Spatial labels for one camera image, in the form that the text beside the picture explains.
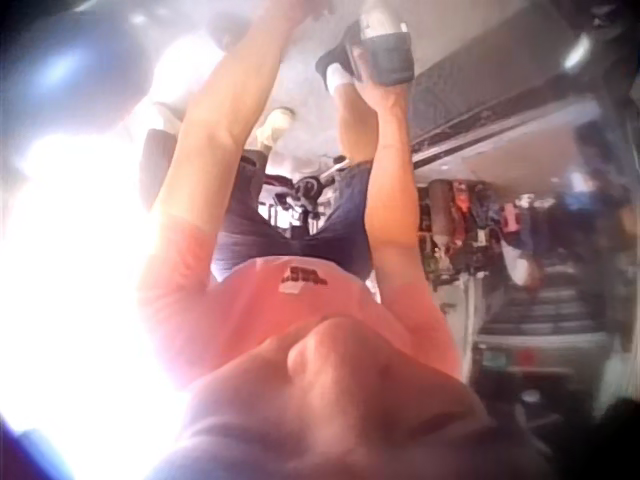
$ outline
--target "white sock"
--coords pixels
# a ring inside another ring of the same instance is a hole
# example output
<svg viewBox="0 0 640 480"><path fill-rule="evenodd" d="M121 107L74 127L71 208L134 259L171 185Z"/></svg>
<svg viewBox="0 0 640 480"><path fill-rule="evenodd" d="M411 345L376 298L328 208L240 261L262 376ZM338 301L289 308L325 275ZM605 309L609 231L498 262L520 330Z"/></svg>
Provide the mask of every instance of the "white sock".
<svg viewBox="0 0 640 480"><path fill-rule="evenodd" d="M335 94L336 88L345 83L353 83L353 78L349 75L342 65L332 63L327 68L327 88L331 95Z"/></svg>

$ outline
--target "sneaker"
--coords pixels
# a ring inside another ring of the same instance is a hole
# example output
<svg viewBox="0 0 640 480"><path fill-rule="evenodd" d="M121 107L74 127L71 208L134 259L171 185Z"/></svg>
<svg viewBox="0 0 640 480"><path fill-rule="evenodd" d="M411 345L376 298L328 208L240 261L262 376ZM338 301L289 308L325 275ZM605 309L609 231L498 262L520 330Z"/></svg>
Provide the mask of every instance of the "sneaker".
<svg viewBox="0 0 640 480"><path fill-rule="evenodd" d="M351 65L347 48L349 48L349 45L353 45L359 37L360 23L354 22L347 27L340 43L322 55L316 62L316 72L318 72L318 75L322 78L327 90L329 89L327 86L327 69L334 63L339 64L344 71L352 77L354 76L353 66Z"/></svg>
<svg viewBox="0 0 640 480"><path fill-rule="evenodd" d="M272 111L264 122L264 125L256 130L256 137L260 147L272 149L283 137L285 132L291 128L296 114L286 107L276 108Z"/></svg>

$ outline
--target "nose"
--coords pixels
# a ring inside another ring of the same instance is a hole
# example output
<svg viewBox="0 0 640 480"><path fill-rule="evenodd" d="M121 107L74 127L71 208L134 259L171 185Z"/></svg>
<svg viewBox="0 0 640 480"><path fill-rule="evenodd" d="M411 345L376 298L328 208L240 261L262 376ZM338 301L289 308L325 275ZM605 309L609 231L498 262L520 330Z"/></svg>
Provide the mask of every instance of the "nose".
<svg viewBox="0 0 640 480"><path fill-rule="evenodd" d="M289 353L288 369L319 450L345 451L378 430L392 347L352 318L317 326Z"/></svg>

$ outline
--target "black shoe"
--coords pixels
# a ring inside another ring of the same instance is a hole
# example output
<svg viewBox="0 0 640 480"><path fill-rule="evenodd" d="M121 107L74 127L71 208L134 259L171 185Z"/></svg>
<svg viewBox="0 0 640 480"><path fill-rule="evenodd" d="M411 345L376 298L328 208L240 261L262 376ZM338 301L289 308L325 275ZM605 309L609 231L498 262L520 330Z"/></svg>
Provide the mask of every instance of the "black shoe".
<svg viewBox="0 0 640 480"><path fill-rule="evenodd" d="M340 43L333 47L331 50L322 55L316 62L316 72L322 78L325 88L327 86L327 69L337 63L345 72L352 77L354 76L353 66L351 65L351 59L349 58L349 52L347 48L353 45L356 39L360 38L360 23L354 22L347 27Z"/></svg>

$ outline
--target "person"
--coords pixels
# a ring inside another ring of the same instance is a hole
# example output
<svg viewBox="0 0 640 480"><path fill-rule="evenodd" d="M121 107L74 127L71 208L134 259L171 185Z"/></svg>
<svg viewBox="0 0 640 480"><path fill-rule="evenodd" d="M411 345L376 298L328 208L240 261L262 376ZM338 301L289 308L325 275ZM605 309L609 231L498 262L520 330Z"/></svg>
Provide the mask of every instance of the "person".
<svg viewBox="0 0 640 480"><path fill-rule="evenodd" d="M328 7L267 0L189 106L139 304L190 405L150 478L533 478L525 436L498 433L461 382L425 280L406 87L356 86L344 44L323 56L353 163L340 202L300 242L255 210L251 174L281 132L259 154L243 147L293 32ZM362 281L371 269L380 304Z"/></svg>

